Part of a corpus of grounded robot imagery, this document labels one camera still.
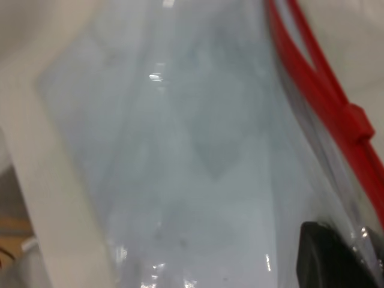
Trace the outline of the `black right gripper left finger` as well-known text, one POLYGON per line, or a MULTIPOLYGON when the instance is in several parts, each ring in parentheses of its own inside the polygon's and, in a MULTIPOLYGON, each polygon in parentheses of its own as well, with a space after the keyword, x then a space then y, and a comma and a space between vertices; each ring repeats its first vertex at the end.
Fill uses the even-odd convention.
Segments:
POLYGON ((373 248, 369 267, 357 245, 318 222, 302 223, 296 261, 299 287, 383 287, 383 249, 373 248))

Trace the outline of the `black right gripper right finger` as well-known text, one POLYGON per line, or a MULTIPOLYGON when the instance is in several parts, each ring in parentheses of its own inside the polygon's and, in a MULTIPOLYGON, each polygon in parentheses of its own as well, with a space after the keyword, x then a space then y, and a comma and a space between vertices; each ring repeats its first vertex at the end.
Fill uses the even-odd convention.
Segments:
POLYGON ((370 227, 362 228, 362 236, 368 238, 375 249, 383 249, 383 237, 370 227))

